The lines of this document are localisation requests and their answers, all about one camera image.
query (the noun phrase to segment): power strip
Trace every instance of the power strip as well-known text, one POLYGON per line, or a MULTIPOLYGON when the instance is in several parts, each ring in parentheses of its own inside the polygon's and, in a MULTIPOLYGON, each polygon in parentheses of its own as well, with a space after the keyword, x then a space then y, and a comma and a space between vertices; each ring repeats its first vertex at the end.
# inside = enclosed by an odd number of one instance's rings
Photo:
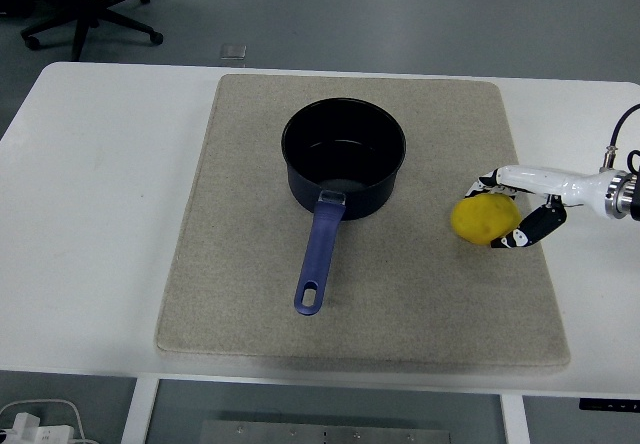
POLYGON ((73 439, 71 426, 40 426, 40 418, 21 412, 11 429, 7 429, 7 439, 3 444, 69 444, 73 439))

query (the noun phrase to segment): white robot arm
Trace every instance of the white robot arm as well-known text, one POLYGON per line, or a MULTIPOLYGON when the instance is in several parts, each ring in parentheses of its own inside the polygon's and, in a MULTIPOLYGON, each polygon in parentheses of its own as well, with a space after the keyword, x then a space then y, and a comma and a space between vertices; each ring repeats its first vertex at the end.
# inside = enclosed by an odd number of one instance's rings
POLYGON ((480 177, 465 197, 482 193, 515 196, 519 192, 540 195, 546 204, 529 214, 517 229, 495 239, 491 247, 515 248, 535 244, 567 219, 566 207, 588 206, 601 217, 621 219, 631 214, 640 220, 640 191, 635 174, 603 169, 582 175, 529 166, 504 166, 480 177))

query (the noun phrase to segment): metal plate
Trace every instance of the metal plate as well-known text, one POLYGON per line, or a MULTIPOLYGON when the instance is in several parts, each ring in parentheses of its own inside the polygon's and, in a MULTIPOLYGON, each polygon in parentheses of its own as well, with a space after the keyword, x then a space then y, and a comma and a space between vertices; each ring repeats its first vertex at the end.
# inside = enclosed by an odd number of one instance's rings
POLYGON ((223 44, 220 48, 220 59, 244 59, 246 54, 245 44, 223 44))
POLYGON ((448 431, 204 421, 200 444, 450 444, 448 431))

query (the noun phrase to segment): pan handle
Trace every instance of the pan handle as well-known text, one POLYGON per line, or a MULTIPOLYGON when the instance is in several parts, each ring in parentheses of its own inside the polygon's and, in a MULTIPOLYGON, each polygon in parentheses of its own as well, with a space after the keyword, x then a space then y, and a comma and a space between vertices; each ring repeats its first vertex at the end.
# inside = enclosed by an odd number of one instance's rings
POLYGON ((293 305, 300 314, 312 316, 322 306, 333 246, 345 210, 344 194, 331 191, 320 193, 320 198, 313 210, 313 224, 307 251, 293 299, 293 305), (309 290, 315 291, 315 296, 312 304, 305 305, 304 295, 309 290))

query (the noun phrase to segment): yellow fruit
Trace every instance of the yellow fruit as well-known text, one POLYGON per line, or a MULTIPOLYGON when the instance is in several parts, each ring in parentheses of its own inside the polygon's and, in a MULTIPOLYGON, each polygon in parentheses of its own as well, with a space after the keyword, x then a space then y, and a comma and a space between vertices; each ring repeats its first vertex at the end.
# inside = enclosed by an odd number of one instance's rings
POLYGON ((522 221, 518 207, 504 194, 478 194, 460 201, 451 212, 451 226, 463 239, 486 245, 513 231, 522 221))

